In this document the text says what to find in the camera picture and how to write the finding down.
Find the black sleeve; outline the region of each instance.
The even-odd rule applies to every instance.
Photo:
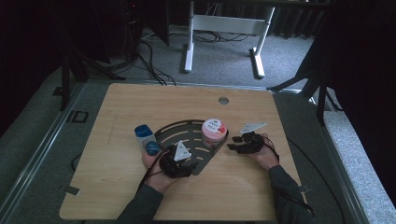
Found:
[[[268,171],[273,189],[287,192],[291,197],[304,201],[297,183],[286,173],[282,166],[274,166]],[[313,223],[311,213],[301,205],[286,199],[284,196],[274,192],[274,207],[279,224],[283,223]]]
[[[163,195],[160,192],[149,185],[143,185],[117,218],[116,223],[150,224],[162,201]]]

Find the white triangle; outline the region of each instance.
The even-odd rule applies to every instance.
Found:
[[[186,149],[183,141],[178,141],[174,160],[182,161],[191,157],[191,153]]]
[[[244,128],[240,131],[241,134],[243,133],[251,133],[253,131],[256,131],[260,129],[260,127],[265,126],[267,123],[261,122],[261,123],[247,123]]]

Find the blue cap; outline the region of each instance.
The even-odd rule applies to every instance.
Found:
[[[146,151],[150,156],[155,156],[158,153],[158,151],[160,151],[160,147],[156,142],[149,141],[146,144]]]
[[[134,128],[134,134],[136,134],[136,137],[148,137],[152,135],[152,131],[149,126],[142,124]]]

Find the table top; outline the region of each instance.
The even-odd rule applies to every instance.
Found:
[[[227,105],[220,97],[229,100]],[[266,122],[280,163],[300,184],[276,105],[269,91],[210,87],[112,84],[93,125],[60,209],[64,219],[115,219],[132,200],[145,168],[134,128],[152,131],[185,119],[221,119],[232,136],[246,123]],[[274,220],[268,174],[224,145],[198,175],[181,178],[166,193],[157,220]]]

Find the white stand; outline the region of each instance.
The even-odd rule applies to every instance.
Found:
[[[265,77],[262,66],[262,45],[268,33],[268,28],[271,24],[271,19],[274,14],[274,7],[271,7],[271,13],[267,15],[265,20],[252,20],[230,17],[194,15],[194,2],[190,2],[190,21],[189,21],[189,44],[187,48],[185,71],[191,72],[192,55],[194,52],[193,32],[194,30],[235,33],[244,35],[259,35],[259,44],[257,48],[253,48],[253,60],[256,65],[257,75]]]

